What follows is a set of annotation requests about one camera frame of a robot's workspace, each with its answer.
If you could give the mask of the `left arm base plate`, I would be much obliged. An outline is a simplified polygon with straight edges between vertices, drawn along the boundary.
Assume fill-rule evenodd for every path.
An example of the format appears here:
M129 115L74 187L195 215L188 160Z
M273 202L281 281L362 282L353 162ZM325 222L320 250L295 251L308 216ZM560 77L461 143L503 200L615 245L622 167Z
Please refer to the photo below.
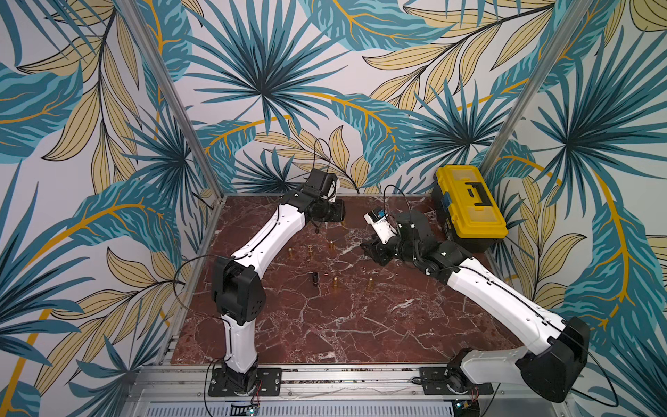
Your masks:
M214 398L250 394L259 394L260 398L277 397L281 392L281 380L281 368L251 368L242 374L224 366L213 370L207 395Z

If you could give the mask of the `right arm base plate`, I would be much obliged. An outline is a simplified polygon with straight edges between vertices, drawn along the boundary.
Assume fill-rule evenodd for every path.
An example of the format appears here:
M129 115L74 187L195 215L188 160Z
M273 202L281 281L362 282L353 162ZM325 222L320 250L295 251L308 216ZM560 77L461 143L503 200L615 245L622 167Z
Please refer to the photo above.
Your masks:
M425 395L476 396L494 393L493 384L474 384L458 368L419 368L417 381Z

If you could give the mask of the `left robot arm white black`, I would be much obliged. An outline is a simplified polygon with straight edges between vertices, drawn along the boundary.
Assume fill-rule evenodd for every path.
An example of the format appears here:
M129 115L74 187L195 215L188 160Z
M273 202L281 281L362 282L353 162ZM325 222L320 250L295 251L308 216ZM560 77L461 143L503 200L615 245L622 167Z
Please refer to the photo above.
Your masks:
M262 284L269 264L288 241L310 222L341 222L344 203L339 184L316 191L312 187L288 193L267 223L230 257L215 261L211 296L225 332L222 374L239 392L248 392L258 374L255 319L267 300Z

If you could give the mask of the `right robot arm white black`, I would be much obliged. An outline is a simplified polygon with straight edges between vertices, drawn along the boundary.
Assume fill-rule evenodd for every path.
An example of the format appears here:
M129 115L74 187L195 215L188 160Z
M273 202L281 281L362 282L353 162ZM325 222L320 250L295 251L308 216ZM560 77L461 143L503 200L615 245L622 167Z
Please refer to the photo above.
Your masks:
M364 219L374 236L361 247L374 262L413 266L482 307L522 343L518 349L462 349L437 383L455 394L487 383L519 384L547 401L566 399L588 361L590 330L581 319L566 320L524 297L458 243L439 240L417 210L391 221L375 208Z

